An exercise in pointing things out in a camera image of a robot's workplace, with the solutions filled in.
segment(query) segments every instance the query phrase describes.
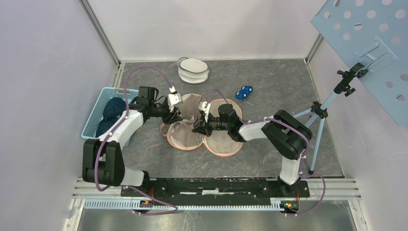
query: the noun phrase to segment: beige cloth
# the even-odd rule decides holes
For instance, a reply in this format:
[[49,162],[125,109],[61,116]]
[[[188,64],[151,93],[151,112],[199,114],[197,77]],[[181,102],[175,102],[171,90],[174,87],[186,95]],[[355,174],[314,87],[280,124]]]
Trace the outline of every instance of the beige cloth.
[[[184,120],[171,124],[167,134],[162,132],[165,125],[162,124],[160,126],[161,133],[167,137],[167,141],[171,146],[180,150],[189,151],[204,144],[211,153],[221,157],[234,155],[242,148],[243,143],[233,141],[227,131],[213,131],[210,137],[192,132],[193,123],[201,117],[198,109],[200,102],[205,102],[206,100],[203,96],[198,94],[186,94],[182,96],[182,99],[183,104],[178,105],[178,108]],[[228,101],[232,104],[237,115],[242,117],[240,107],[232,100]],[[215,117],[219,116],[218,107],[222,104],[225,104],[223,99],[212,101],[210,113]]]

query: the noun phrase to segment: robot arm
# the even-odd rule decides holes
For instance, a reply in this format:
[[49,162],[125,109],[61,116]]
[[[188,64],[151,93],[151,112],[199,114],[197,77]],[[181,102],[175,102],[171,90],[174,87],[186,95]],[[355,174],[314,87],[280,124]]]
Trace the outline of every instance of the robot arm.
[[100,184],[119,186],[141,186],[147,172],[126,168],[122,157],[122,148],[131,135],[151,117],[161,117],[165,124],[181,121],[180,112],[175,107],[182,102],[179,93],[173,89],[163,103],[156,103],[154,99],[156,88],[140,87],[138,96],[129,104],[129,114],[126,111],[112,126],[113,128],[126,118],[120,126],[112,132],[112,128],[97,139],[87,139],[83,149],[82,178],[87,182],[95,182],[94,171],[97,152],[102,141],[109,136],[102,148],[105,161],[99,161],[98,180]]
[[[306,147],[306,141],[292,130],[285,132],[284,126],[273,121],[243,123],[231,104],[221,105],[218,108],[218,113],[219,117],[214,117],[208,113],[207,109],[201,110],[201,119],[194,124],[193,131],[210,136],[213,130],[226,130],[236,142],[267,138],[282,155],[282,170],[279,180],[287,188],[286,190],[291,191],[291,188],[299,181],[300,158]],[[309,141],[312,138],[312,132],[284,110],[279,110],[269,118],[294,128]]]

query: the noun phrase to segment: metal base plate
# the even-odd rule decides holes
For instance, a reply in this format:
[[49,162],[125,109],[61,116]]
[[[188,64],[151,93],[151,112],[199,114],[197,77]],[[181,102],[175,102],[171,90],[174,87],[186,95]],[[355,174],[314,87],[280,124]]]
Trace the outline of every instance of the metal base plate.
[[[159,200],[185,206],[270,205],[270,198],[310,197],[306,181],[283,193],[277,180],[266,178],[157,178],[150,181],[150,194]],[[122,189],[122,197],[140,197]]]

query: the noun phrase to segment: light blue tripod leg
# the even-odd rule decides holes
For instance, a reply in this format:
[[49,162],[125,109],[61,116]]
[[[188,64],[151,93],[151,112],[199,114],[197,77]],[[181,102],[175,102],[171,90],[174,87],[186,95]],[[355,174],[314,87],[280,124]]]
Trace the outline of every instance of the light blue tripod leg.
[[324,126],[324,121],[326,118],[323,118],[320,120],[319,124],[319,131],[318,131],[318,136],[316,137],[316,145],[315,145],[315,150],[313,152],[313,159],[312,159],[312,165],[310,166],[309,169],[309,174],[312,175],[315,169],[315,163],[316,163],[316,157],[318,155],[318,150],[319,150],[319,145],[320,145],[320,139],[321,139],[321,134],[323,132],[323,126]]
[[293,117],[294,118],[298,118],[298,117],[301,117],[301,116],[304,116],[304,115],[307,115],[307,114],[309,114],[311,111],[310,111],[311,109],[309,108],[309,109],[307,109],[306,111],[304,111],[304,112],[301,112],[301,113],[297,113],[297,114],[295,114]]
[[312,117],[305,123],[306,128],[310,127],[310,125],[312,125],[318,118],[319,116],[317,114],[313,114]]

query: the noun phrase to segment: white enclosure wall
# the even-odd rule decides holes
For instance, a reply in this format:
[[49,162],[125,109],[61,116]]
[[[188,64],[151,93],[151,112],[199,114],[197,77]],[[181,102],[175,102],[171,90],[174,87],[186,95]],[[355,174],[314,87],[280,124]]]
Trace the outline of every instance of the white enclosure wall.
[[77,0],[1,1],[0,30],[0,230],[61,230],[115,65]]
[[[341,80],[345,63],[324,41],[311,63],[321,99]],[[406,230],[408,127],[398,127],[365,87],[328,108],[328,123],[348,177],[356,179],[373,231]]]
[[326,0],[89,0],[121,60],[304,58]]

